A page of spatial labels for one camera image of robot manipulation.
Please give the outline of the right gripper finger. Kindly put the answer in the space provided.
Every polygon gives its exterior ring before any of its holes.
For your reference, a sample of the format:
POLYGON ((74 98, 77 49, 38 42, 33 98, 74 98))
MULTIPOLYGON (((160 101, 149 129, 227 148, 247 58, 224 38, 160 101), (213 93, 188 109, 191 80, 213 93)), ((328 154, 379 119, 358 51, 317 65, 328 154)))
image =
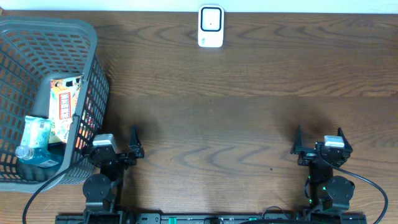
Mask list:
POLYGON ((294 144, 293 144, 293 148, 301 148, 303 146, 302 143, 302 128, 301 125, 298 126, 297 128, 297 132, 295 134, 295 139, 294 139, 294 144))
POLYGON ((339 127, 338 130, 337 130, 337 136, 342 137, 343 142, 344 142, 344 144, 345 144, 344 149, 345 149, 347 152, 352 152, 352 151, 353 151, 353 148, 351 147, 351 145, 349 144, 348 140, 346 139, 346 137, 345 137, 345 135, 344 135, 343 130, 342 130, 341 127, 339 127))

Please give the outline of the teal wet wipes pack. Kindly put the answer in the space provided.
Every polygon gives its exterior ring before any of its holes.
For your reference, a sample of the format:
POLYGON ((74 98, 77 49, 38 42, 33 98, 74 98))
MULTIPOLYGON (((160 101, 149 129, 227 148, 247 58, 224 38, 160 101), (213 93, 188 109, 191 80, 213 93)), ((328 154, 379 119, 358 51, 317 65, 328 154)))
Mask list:
POLYGON ((33 149, 47 149, 52 121, 49 119, 26 116, 21 146, 33 149))

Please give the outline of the blue liquid bottle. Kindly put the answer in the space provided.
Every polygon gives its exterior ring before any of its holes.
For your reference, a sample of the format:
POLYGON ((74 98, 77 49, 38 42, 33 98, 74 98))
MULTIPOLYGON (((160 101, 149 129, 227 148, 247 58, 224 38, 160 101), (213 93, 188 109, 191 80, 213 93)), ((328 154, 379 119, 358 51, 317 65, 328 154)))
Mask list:
POLYGON ((40 168, 54 167, 60 165, 63 161, 62 156, 53 154, 46 149, 29 146, 18 146, 15 155, 22 163, 40 168))

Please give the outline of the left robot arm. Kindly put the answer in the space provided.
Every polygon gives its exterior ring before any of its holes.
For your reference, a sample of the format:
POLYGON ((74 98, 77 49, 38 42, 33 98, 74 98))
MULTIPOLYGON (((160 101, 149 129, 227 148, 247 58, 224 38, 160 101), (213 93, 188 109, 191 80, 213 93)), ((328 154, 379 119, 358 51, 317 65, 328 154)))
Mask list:
POLYGON ((86 210, 93 213, 114 213, 119 210, 124 171, 144 157, 144 149, 132 127, 128 152, 117 152, 112 134, 97 134, 93 142, 83 151, 88 162, 99 169, 83 184, 86 210))

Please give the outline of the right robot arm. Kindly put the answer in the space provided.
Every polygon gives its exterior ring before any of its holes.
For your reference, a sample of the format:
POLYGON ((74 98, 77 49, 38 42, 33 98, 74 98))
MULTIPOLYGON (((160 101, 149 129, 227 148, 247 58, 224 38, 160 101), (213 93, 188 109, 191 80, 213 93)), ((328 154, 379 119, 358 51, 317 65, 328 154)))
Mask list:
POLYGON ((326 135, 314 147, 304 146, 302 130, 298 128, 290 153, 298 156, 298 165, 309 169, 306 194, 313 211, 343 213, 349 209, 354 183, 334 175, 333 170, 341 167, 352 152, 353 148, 341 128, 338 128, 336 136, 326 135))

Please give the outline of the white barcode scanner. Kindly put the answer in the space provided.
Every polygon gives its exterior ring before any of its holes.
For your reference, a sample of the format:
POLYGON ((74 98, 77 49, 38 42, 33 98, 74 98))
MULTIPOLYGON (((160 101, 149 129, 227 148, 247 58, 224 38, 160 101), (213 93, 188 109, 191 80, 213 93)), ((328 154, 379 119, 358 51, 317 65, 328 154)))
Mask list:
POLYGON ((198 11, 198 45, 219 48, 224 39, 224 9, 218 5, 203 5, 198 11))

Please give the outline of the yellow snack package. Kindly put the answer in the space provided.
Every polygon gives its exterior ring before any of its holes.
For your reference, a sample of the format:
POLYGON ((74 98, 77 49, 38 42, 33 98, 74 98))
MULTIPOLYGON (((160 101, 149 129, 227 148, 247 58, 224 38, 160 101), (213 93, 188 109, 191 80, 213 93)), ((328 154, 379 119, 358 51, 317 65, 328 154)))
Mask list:
POLYGON ((53 79, 50 82, 49 119, 52 121, 50 144, 67 143, 75 114, 82 76, 53 79))

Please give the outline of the grey plastic shopping basket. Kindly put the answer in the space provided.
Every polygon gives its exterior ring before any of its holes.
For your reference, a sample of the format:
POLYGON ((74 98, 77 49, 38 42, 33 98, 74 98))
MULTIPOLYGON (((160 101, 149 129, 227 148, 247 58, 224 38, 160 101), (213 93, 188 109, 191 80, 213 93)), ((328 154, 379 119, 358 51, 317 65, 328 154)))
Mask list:
POLYGON ((57 184, 79 184, 94 167, 82 149, 102 127, 109 84, 96 54, 94 28, 79 20, 1 18, 1 190, 32 194, 57 184), (15 155, 25 117, 49 115, 50 82, 82 76, 63 162, 51 168, 23 164, 15 155))

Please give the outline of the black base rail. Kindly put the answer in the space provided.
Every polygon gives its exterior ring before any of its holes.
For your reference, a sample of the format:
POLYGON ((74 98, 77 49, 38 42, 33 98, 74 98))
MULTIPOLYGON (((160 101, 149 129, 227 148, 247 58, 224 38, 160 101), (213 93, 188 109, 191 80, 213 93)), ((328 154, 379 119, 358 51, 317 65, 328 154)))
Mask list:
POLYGON ((57 215, 55 224, 73 223, 127 223, 127 224, 239 224, 239 223, 366 223, 364 215, 343 215, 327 218, 317 215, 310 221, 291 214, 266 213, 264 215, 178 215, 159 213, 119 215, 57 215))

